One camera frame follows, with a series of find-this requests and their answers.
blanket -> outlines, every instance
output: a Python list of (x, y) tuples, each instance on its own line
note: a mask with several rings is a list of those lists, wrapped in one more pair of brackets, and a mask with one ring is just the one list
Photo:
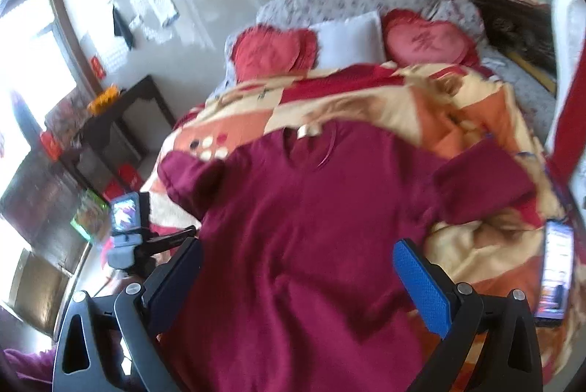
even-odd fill
[[(171, 150), (203, 160), (224, 158), (236, 147), (282, 127), (335, 118), (372, 123), (446, 159), (492, 136), (526, 169), (535, 183), (535, 196), (490, 218), (464, 225), (435, 225), (424, 253), (454, 282), (465, 281), (481, 294), (499, 296), (519, 288), (530, 306), (536, 306), (544, 221), (563, 218), (564, 208), (546, 174), (543, 149), (525, 124), (511, 86), (487, 81), (471, 68), (355, 65), (340, 71), (299, 71), (245, 82), (192, 109), (165, 140), (157, 164)], [(156, 168), (143, 187), (151, 193), (153, 229), (167, 234), (198, 225), (171, 202)], [(544, 382), (566, 364), (575, 333), (586, 320), (586, 260), (579, 243), (576, 248), (564, 322), (558, 328), (538, 329)], [(411, 313), (410, 326), (424, 354), (430, 355), (439, 338), (427, 332), (417, 310)], [(454, 390), (464, 390), (483, 341), (482, 335), (475, 339)]]

heart-shaped pillow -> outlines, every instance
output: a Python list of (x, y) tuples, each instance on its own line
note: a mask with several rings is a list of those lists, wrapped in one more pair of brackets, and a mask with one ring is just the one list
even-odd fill
[(409, 10), (392, 10), (383, 18), (385, 47), (399, 66), (479, 63), (470, 37), (449, 21), (427, 21)]
[(312, 68), (316, 54), (317, 39), (311, 30), (281, 31), (256, 25), (238, 36), (231, 59), (236, 78), (242, 82)]

floral headboard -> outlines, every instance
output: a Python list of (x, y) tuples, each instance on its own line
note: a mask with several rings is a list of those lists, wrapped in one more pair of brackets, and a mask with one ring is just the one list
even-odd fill
[[(279, 28), (300, 28), (326, 20), (350, 18), (373, 10), (383, 15), (394, 8), (408, 8), (431, 20), (451, 21), (476, 42), (484, 37), (480, 13), (468, 0), (271, 0), (259, 9), (256, 23)], [(242, 30), (226, 39), (226, 78), (212, 96), (235, 84), (230, 55)]]

silver bolt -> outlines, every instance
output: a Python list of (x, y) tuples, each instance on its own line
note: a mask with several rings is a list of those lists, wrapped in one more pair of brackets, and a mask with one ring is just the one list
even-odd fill
[(458, 283), (458, 292), (463, 295), (471, 295), (474, 290), (468, 283)]
[(71, 299), (75, 303), (81, 303), (85, 298), (86, 298), (86, 292), (85, 291), (75, 291), (74, 294), (73, 294), (73, 296), (71, 297)]
[(525, 299), (525, 293), (523, 293), (520, 289), (513, 290), (513, 298), (522, 301)]
[(141, 286), (138, 283), (130, 283), (126, 287), (126, 293), (129, 295), (135, 295), (141, 290)]

shirt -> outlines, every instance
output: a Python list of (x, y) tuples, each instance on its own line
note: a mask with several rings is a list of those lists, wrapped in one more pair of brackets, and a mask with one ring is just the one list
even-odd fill
[(423, 364), (394, 243), (534, 190), (491, 139), (446, 161), (357, 121), (274, 131), (225, 161), (171, 152), (158, 174), (202, 220), (204, 257), (160, 345), (214, 392), (404, 391)]

